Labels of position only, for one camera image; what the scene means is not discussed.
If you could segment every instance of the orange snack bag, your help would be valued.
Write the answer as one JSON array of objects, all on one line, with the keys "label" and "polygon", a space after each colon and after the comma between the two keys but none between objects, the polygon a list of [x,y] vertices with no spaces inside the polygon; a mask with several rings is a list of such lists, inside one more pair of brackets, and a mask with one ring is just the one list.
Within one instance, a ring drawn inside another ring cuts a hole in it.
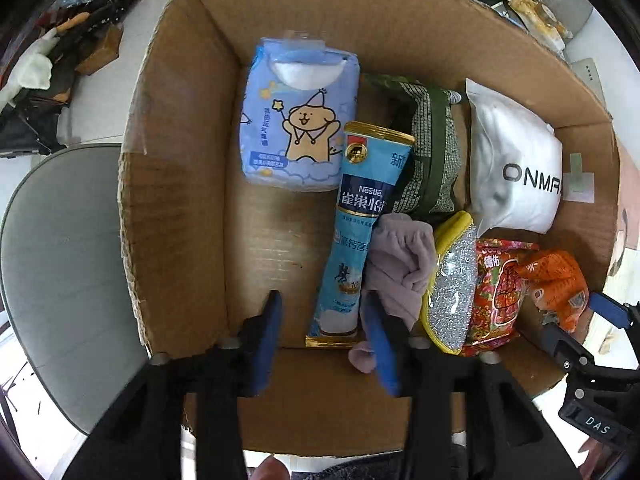
[{"label": "orange snack bag", "polygon": [[555,312],[560,328],[573,332],[589,301],[587,282],[575,258],[562,250],[540,251],[517,272],[532,281],[529,295],[536,307]]}]

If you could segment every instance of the grey chair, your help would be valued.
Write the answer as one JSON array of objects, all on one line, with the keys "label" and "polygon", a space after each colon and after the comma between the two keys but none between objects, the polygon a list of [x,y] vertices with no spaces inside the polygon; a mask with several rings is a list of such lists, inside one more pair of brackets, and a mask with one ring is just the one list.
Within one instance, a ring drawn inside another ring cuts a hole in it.
[{"label": "grey chair", "polygon": [[120,255],[119,144],[49,156],[0,227],[0,294],[31,367],[89,433],[147,359]]}]

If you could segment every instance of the yellow trim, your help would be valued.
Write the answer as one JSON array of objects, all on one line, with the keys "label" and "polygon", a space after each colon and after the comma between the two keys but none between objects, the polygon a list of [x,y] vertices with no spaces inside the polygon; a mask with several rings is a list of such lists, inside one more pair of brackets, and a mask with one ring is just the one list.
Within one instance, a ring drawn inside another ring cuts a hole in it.
[{"label": "yellow trim", "polygon": [[305,336],[305,346],[307,348],[353,348],[358,342],[355,339],[356,333],[349,336]]},{"label": "yellow trim", "polygon": [[413,146],[415,137],[396,132],[389,128],[382,128],[373,124],[361,123],[360,121],[349,121],[344,125],[344,131],[348,134],[364,135],[375,139],[390,140],[391,142],[399,142],[407,146]]},{"label": "yellow trim", "polygon": [[436,284],[436,274],[440,268],[440,262],[442,257],[449,252],[452,245],[465,233],[469,226],[473,223],[473,218],[466,211],[458,211],[455,215],[449,218],[446,222],[443,222],[433,230],[433,238],[436,245],[436,254],[438,255],[438,266],[433,271],[429,278],[429,286],[427,292],[422,297],[422,308],[420,310],[420,322],[424,327],[429,338],[435,343],[435,345],[442,350],[445,354],[459,355],[460,350],[452,350],[447,347],[438,337],[435,335],[429,324],[429,301],[433,289]]},{"label": "yellow trim", "polygon": [[367,213],[358,213],[357,211],[350,211],[349,209],[345,209],[342,206],[337,205],[335,207],[338,211],[342,211],[343,213],[347,213],[349,215],[354,215],[354,216],[362,216],[364,218],[378,218],[380,216],[380,213],[375,213],[373,215],[367,214]]}]

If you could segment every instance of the blue packaging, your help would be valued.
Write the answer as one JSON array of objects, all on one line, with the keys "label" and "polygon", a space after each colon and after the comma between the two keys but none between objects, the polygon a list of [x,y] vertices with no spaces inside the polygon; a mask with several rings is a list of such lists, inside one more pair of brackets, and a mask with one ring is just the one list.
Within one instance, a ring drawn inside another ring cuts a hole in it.
[{"label": "blue packaging", "polygon": [[247,179],[298,191],[337,188],[343,127],[355,118],[359,76],[355,54],[322,41],[263,39],[240,121]]},{"label": "blue packaging", "polygon": [[371,231],[404,168],[414,138],[352,121],[336,202],[334,241],[305,344],[352,346]]}]

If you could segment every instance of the tape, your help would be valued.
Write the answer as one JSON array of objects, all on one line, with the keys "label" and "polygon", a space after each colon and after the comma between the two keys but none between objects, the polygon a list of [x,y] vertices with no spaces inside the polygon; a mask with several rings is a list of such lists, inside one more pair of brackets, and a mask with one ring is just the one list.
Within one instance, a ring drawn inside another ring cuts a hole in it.
[{"label": "tape", "polygon": [[584,179],[582,177],[582,154],[569,154],[569,165],[571,167],[569,188],[571,191],[582,192],[584,187]]}]

